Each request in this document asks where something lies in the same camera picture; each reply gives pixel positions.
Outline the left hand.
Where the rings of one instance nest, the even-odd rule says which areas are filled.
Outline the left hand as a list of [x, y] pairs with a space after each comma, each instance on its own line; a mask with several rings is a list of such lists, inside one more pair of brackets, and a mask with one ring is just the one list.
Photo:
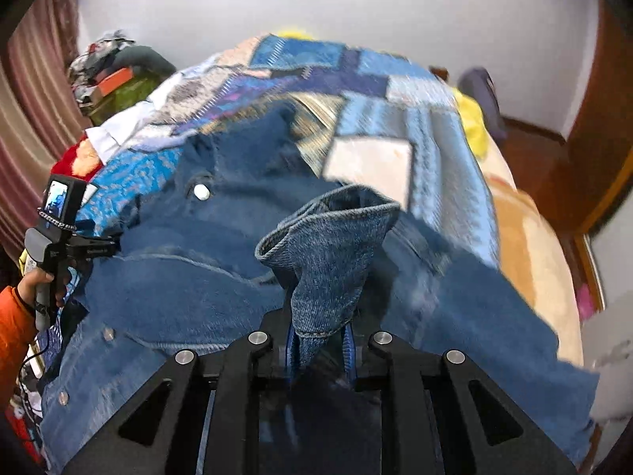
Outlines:
[[70, 281], [71, 272], [68, 269], [65, 269], [62, 275], [54, 277], [43, 269], [35, 267], [19, 281], [16, 293], [24, 304], [28, 304], [29, 307], [34, 307], [36, 289], [39, 286], [51, 285], [56, 289], [57, 307], [62, 308], [64, 306], [66, 286]]

